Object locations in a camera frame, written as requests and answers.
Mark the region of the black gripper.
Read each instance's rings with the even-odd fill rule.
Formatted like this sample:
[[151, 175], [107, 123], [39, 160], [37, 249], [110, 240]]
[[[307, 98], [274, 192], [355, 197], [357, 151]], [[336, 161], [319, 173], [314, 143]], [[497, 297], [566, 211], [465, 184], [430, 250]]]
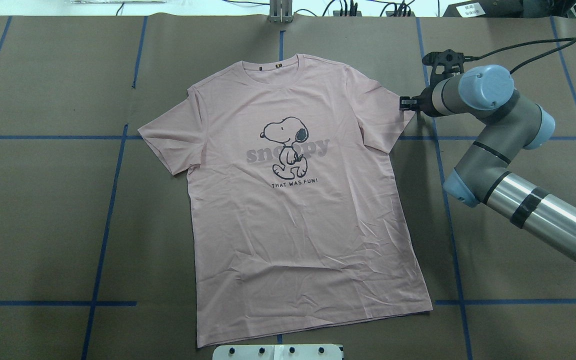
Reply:
[[428, 117], [437, 117], [437, 109], [434, 106], [432, 89], [423, 89], [420, 95], [415, 97], [400, 96], [399, 110], [400, 111], [414, 111], [416, 113], [423, 113]]

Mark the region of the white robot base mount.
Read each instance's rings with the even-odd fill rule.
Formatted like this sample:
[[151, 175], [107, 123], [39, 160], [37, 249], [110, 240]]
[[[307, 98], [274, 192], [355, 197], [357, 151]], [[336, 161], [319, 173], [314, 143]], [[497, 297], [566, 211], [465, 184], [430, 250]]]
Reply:
[[342, 345], [322, 344], [247, 344], [220, 345], [213, 360], [343, 360]]

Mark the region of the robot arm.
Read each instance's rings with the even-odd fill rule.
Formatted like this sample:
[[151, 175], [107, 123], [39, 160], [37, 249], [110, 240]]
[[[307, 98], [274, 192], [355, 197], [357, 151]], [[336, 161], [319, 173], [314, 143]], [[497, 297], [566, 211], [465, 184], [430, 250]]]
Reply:
[[515, 88], [508, 69], [474, 67], [418, 96], [402, 96], [399, 108], [435, 118], [469, 114], [482, 122], [482, 132], [446, 177], [444, 191], [467, 207], [486, 205], [576, 262], [576, 208], [509, 170], [519, 152], [551, 139], [556, 122]]

